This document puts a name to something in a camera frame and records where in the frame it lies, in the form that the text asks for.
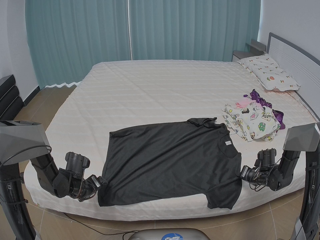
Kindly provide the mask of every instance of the white wall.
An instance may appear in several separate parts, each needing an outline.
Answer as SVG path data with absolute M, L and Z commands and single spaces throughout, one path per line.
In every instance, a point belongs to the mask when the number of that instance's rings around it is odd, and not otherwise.
M 320 0 L 261 0 L 258 41 L 272 32 L 320 59 Z
M 0 77 L 10 74 L 22 100 L 38 86 L 27 42 L 25 0 L 0 0 Z

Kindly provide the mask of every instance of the brown floor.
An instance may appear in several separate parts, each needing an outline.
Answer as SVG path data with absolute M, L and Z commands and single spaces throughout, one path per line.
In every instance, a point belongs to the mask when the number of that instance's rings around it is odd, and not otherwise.
M 42 89 L 17 115 L 16 120 L 31 120 L 42 123 L 46 129 L 59 107 L 74 90 L 68 88 Z M 20 164 L 24 171 L 27 162 Z M 34 204 L 23 185 L 25 198 L 33 225 L 40 231 L 42 240 L 121 240 L 121 235 L 103 236 L 93 230 L 72 221 L 54 210 L 43 209 Z M 219 240 L 275 240 L 291 237 L 296 217 L 300 214 L 303 190 L 298 190 L 262 206 L 231 215 L 211 218 L 157 220 L 157 221 L 110 221 L 70 215 L 104 234 L 122 232 L 122 230 L 142 230 L 154 228 L 188 227 L 202 230 L 211 239 Z M 0 238 L 13 240 L 14 234 L 0 208 Z

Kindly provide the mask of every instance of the green curtain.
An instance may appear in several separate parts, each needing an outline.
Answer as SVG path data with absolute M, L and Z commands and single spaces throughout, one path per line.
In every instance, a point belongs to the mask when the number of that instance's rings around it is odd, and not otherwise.
M 257 40 L 260 0 L 129 0 L 132 58 L 231 61 Z
M 26 29 L 40 88 L 131 59 L 127 0 L 26 0 Z

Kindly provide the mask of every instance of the green cartoon character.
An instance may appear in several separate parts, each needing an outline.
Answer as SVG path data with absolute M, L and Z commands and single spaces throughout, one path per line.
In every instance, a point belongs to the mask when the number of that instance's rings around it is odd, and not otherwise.
M 264 132 L 264 130 L 266 129 L 266 124 L 264 122 L 261 122 L 259 123 L 258 127 L 259 127 L 259 130 Z

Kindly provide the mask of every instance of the blue logo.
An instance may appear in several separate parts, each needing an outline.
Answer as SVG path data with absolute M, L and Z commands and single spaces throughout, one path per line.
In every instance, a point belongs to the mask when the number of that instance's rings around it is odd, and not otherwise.
M 180 234 L 169 233 L 164 235 L 161 240 L 183 240 L 183 237 Z

